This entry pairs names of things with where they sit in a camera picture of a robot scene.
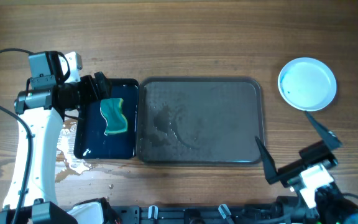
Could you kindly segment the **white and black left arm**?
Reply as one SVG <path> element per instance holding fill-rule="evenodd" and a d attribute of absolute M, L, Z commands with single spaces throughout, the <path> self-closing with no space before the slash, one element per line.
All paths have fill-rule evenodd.
<path fill-rule="evenodd" d="M 121 223 L 105 198 L 80 202 L 66 211 L 55 192 L 57 143 L 66 111 L 109 96 L 103 73 L 81 77 L 76 52 L 28 52 L 31 76 L 8 115 L 19 124 L 14 173 L 0 223 Z"/>

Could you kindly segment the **green and yellow sponge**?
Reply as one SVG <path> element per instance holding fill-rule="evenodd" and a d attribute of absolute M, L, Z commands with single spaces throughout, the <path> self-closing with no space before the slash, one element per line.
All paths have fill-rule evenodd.
<path fill-rule="evenodd" d="M 128 130 L 127 118 L 122 112 L 122 98 L 103 99 L 100 103 L 100 112 L 106 121 L 105 135 L 121 134 Z"/>

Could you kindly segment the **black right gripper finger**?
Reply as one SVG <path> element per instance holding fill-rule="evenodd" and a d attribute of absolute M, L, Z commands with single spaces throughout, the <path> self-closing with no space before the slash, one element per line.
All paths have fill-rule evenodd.
<path fill-rule="evenodd" d="M 260 151 L 265 179 L 269 184 L 274 184 L 277 182 L 277 169 L 275 167 L 275 161 L 260 138 L 256 136 L 255 141 Z"/>
<path fill-rule="evenodd" d="M 331 130 L 315 120 L 308 111 L 305 111 L 305 115 L 330 151 L 342 147 L 342 142 Z"/>

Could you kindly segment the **white plate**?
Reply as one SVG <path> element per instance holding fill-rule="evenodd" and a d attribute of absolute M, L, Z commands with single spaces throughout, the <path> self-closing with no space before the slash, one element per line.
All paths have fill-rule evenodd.
<path fill-rule="evenodd" d="M 277 79 L 282 98 L 302 111 L 319 111 L 336 96 L 337 81 L 331 69 L 323 62 L 300 57 L 288 62 Z"/>

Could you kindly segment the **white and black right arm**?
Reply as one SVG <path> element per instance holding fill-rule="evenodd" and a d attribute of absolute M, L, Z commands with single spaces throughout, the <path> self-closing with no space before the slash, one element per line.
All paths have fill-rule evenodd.
<path fill-rule="evenodd" d="M 321 137 L 299 151 L 300 159 L 277 169 L 275 161 L 259 137 L 255 137 L 269 184 L 280 182 L 296 192 L 302 206 L 315 209 L 319 223 L 358 223 L 358 195 L 342 193 L 329 173 L 338 165 L 333 150 L 342 142 L 328 128 L 305 112 L 311 125 Z"/>

